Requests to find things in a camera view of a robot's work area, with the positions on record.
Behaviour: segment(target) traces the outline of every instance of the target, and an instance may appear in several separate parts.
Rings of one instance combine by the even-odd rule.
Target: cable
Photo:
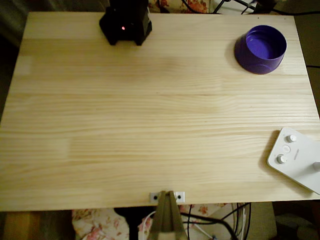
[[[190,234],[189,234],[189,222],[190,222],[190,216],[191,216],[191,209],[192,209],[192,205],[190,205],[190,208],[189,208],[189,214],[188,214],[188,225],[186,227],[187,229],[187,232],[188,232],[188,239],[190,240]]]
[[[142,240],[145,240],[145,227],[146,227],[146,222],[148,220],[148,218],[151,217],[152,214],[155,214],[156,211],[151,212],[148,216],[146,216],[145,220],[143,221],[143,225],[142,225]]]
[[[194,225],[197,229],[200,230],[200,232],[202,232],[204,235],[206,235],[207,237],[209,237],[209,239],[212,239],[212,236],[207,233],[205,230],[203,230],[201,227],[199,227],[197,224]]]
[[[183,2],[183,4],[186,6],[187,9],[189,9],[191,12],[193,12],[194,14],[203,14],[203,12],[200,12],[200,11],[196,11],[196,10],[193,10],[189,5],[188,3],[185,1],[185,0],[181,0]]]
[[[170,13],[167,9],[165,9],[163,6],[161,6],[160,0],[157,0],[156,2],[158,3],[160,13],[162,13],[162,14],[169,14]]]
[[[250,229],[250,220],[251,220],[251,203],[249,204],[249,218],[248,218],[248,226],[246,228],[246,233],[244,236],[244,240],[247,240],[248,234],[249,234],[249,229]]]
[[[234,0],[234,1],[237,2],[238,4],[245,6],[245,7],[248,6],[248,3],[246,3],[245,1],[242,1],[242,0]],[[249,9],[255,10],[255,7],[250,5]]]
[[[232,228],[230,227],[230,225],[228,223],[226,223],[225,221],[221,220],[221,219],[217,219],[217,218],[211,218],[211,217],[205,217],[205,216],[198,216],[198,215],[193,215],[193,214],[187,214],[184,212],[181,212],[182,216],[190,216],[191,218],[195,218],[195,219],[200,219],[200,220],[204,220],[204,221],[208,221],[208,222],[212,222],[215,224],[222,224],[225,226],[225,228],[228,230],[228,232],[230,233],[231,237],[233,240],[239,240],[235,234],[235,232],[232,230]]]
[[[245,13],[245,11],[247,11],[249,7],[247,6],[242,12],[241,12],[241,15]]]
[[[236,211],[236,222],[235,222],[235,228],[234,228],[235,234],[237,234],[238,225],[239,225],[239,211]]]
[[[299,12],[299,13],[289,13],[285,11],[280,11],[277,9],[272,9],[272,12],[281,14],[281,15],[288,15],[288,16],[302,16],[302,15],[310,15],[310,14],[320,14],[320,11],[307,11],[307,12]]]
[[[187,9],[189,9],[192,13],[194,13],[194,14],[220,14],[220,13],[214,13],[214,11],[213,12],[200,12],[200,11],[196,11],[196,10],[194,10],[194,9],[192,9],[189,5],[188,5],[188,3],[186,2],[186,0],[181,0],[182,2],[183,2],[183,4],[186,6],[186,8]]]
[[[213,14],[216,14],[218,10],[221,8],[221,6],[225,3],[226,0],[221,0],[219,5],[213,10]]]
[[[245,207],[243,208],[242,212],[243,212],[243,217],[242,217],[242,228],[241,228],[241,237],[240,237],[240,239],[244,240],[244,232],[245,232],[246,218],[247,218],[247,216],[246,216],[246,208]]]
[[[306,65],[307,68],[315,68],[315,69],[320,69],[320,66],[315,66],[315,65]]]
[[[206,235],[207,237],[209,237],[210,239],[212,239],[212,236],[209,234],[209,233],[207,233],[205,230],[203,230],[201,227],[199,227],[198,226],[198,222],[196,222],[196,221],[193,221],[192,222],[193,223],[193,225],[197,228],[197,229],[199,229],[204,235]]]
[[[247,202],[239,207],[237,207],[235,210],[233,210],[232,212],[228,213],[227,215],[225,215],[223,218],[221,218],[221,220],[225,220],[227,217],[229,217],[231,214],[235,213],[236,211],[238,211],[239,209],[244,208],[245,206],[249,205],[250,202]]]

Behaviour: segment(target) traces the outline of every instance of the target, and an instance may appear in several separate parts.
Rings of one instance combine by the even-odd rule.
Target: white device
[[[320,142],[284,127],[267,162],[273,169],[320,195]]]

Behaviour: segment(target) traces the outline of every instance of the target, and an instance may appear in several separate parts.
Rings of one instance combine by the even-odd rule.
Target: purple bowl
[[[285,37],[267,25],[251,28],[235,43],[234,56],[238,63],[254,74],[268,74],[275,70],[287,49]]]

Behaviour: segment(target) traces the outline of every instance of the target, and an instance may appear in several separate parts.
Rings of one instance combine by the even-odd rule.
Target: floral fabric
[[[220,204],[197,204],[191,208],[191,213],[194,215],[201,215],[208,217],[214,212],[222,208],[226,203]],[[179,206],[180,212],[188,213],[190,205]],[[139,228],[139,240],[147,239],[153,219],[148,218],[145,224],[143,232],[143,222],[145,218],[141,220]],[[129,227],[126,219],[123,216],[118,215],[113,208],[101,208],[101,209],[80,209],[72,211],[72,224],[74,230],[81,240],[128,240],[129,239]],[[189,225],[190,234],[192,230],[195,231],[193,224]]]
[[[185,0],[190,8],[200,13],[211,13],[211,2],[213,0]],[[170,13],[189,14],[192,13],[181,0],[159,0],[161,7],[168,10]],[[149,10],[151,13],[159,13],[160,8],[158,0],[149,0]]]

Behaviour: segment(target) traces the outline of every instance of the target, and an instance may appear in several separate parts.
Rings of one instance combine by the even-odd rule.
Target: button
[[[286,137],[286,140],[289,143],[295,143],[297,141],[297,137],[295,135],[289,135],[289,136]]]
[[[276,158],[276,160],[278,161],[278,163],[280,164],[285,164],[287,162],[287,157],[283,154],[279,154]]]
[[[283,145],[282,150],[288,154],[291,152],[291,148],[288,145]]]

